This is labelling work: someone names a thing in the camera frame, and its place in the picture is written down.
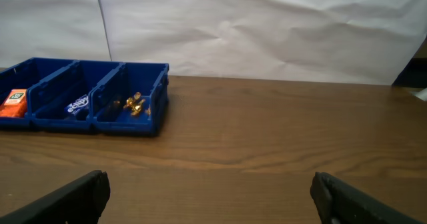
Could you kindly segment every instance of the brown tabletop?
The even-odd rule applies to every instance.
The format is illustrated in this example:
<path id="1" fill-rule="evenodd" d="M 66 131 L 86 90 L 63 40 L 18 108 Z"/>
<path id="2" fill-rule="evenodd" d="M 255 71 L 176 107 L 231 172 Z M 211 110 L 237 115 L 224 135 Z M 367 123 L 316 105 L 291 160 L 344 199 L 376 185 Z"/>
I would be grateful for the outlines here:
<path id="1" fill-rule="evenodd" d="M 156 138 L 0 131 L 0 215 L 94 170 L 100 223 L 320 223 L 329 172 L 427 222 L 427 106 L 380 85 L 170 77 Z"/>

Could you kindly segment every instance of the white paper backdrop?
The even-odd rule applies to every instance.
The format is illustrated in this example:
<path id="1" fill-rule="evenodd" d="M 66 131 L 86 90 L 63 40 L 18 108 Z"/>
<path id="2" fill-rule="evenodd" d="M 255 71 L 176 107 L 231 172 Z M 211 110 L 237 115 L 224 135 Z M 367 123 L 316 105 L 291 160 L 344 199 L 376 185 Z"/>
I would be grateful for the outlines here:
<path id="1" fill-rule="evenodd" d="M 391 84 L 427 0 L 101 0 L 111 56 L 171 74 Z"/>
<path id="2" fill-rule="evenodd" d="M 98 0 L 0 0 L 0 67 L 30 57 L 109 60 Z"/>

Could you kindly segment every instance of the orange box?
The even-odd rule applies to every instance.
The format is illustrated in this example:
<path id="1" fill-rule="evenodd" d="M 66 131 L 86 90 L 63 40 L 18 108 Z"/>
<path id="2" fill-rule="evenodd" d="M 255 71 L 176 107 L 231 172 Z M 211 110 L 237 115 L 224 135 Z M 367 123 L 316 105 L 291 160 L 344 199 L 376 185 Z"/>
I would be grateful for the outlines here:
<path id="1" fill-rule="evenodd" d="M 0 106 L 0 117 L 24 117 L 27 112 L 26 93 L 26 89 L 13 89 Z"/>

